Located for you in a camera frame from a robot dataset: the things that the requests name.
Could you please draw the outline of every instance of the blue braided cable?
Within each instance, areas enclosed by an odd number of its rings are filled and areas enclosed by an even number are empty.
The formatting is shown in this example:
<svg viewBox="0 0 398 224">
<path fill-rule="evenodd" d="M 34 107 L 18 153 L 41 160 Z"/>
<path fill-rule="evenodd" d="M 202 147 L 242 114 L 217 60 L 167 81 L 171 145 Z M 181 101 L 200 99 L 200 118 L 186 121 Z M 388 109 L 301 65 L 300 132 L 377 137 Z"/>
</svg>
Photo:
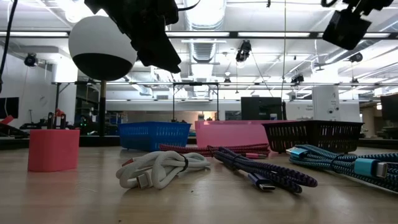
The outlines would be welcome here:
<svg viewBox="0 0 398 224">
<path fill-rule="evenodd" d="M 385 189 L 398 192 L 398 165 L 396 164 L 398 162 L 398 153 L 344 156 L 311 145 L 298 145 L 295 147 L 305 149 L 307 151 L 305 154 L 302 154 L 302 156 L 291 156 L 289 161 L 293 164 L 309 168 L 335 171 L 337 173 L 348 175 L 350 177 L 384 187 Z M 374 159 L 380 162 L 394 162 L 395 164 L 388 163 L 386 178 L 368 177 L 355 173 L 354 165 L 356 159 Z"/>
<path fill-rule="evenodd" d="M 256 162 L 246 157 L 240 156 L 227 148 L 220 147 L 215 152 L 215 158 L 227 166 L 243 170 L 248 173 L 260 174 L 273 181 L 283 189 L 294 193 L 301 193 L 300 185 L 316 187 L 317 180 L 296 170 L 280 167 L 273 164 Z"/>
</svg>

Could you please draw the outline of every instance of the blue basket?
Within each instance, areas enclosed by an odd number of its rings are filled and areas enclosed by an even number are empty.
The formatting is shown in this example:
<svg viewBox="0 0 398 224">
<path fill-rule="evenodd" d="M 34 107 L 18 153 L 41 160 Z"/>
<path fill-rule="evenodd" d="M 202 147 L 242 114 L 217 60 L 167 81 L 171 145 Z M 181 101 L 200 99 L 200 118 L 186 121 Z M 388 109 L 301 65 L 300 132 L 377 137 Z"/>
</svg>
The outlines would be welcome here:
<svg viewBox="0 0 398 224">
<path fill-rule="evenodd" d="M 120 143 L 126 149 L 158 151 L 160 144 L 187 145 L 191 124 L 141 122 L 119 124 Z"/>
</svg>

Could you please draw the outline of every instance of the black and white ball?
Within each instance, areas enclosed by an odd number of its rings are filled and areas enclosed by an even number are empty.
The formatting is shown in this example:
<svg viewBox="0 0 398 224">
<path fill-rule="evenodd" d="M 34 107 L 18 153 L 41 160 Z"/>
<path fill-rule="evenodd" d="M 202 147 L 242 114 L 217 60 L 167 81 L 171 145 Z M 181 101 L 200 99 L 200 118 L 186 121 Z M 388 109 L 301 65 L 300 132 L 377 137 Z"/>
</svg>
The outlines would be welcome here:
<svg viewBox="0 0 398 224">
<path fill-rule="evenodd" d="M 69 35 L 69 51 L 76 66 L 90 78 L 113 81 L 130 72 L 137 59 L 130 39 L 108 17 L 79 21 Z"/>
</svg>

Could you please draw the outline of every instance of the table surface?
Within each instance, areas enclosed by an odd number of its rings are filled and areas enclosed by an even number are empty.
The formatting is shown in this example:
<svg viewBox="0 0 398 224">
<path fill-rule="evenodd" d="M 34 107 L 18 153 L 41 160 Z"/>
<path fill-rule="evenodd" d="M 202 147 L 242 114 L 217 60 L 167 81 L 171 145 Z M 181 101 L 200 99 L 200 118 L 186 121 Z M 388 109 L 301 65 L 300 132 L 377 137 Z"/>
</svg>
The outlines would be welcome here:
<svg viewBox="0 0 398 224">
<path fill-rule="evenodd" d="M 355 154 L 396 152 L 359 149 Z M 243 172 L 214 158 L 211 169 L 181 173 L 162 190 L 119 186 L 121 164 L 142 152 L 81 148 L 77 170 L 27 172 L 27 149 L 0 151 L 0 223 L 397 223 L 398 194 L 295 166 L 287 155 L 265 160 L 318 180 L 301 194 L 260 192 Z"/>
</svg>

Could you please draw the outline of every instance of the pink container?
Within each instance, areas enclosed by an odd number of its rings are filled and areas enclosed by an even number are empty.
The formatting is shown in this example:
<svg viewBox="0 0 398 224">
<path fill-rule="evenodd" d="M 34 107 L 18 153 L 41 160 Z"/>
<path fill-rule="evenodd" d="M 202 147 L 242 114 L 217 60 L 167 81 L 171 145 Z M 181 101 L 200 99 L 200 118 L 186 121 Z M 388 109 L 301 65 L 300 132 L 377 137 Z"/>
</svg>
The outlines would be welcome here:
<svg viewBox="0 0 398 224">
<path fill-rule="evenodd" d="M 262 124 L 292 121 L 196 121 L 198 147 L 268 143 Z"/>
<path fill-rule="evenodd" d="M 31 130 L 28 171 L 55 172 L 76 169 L 79 130 Z"/>
</svg>

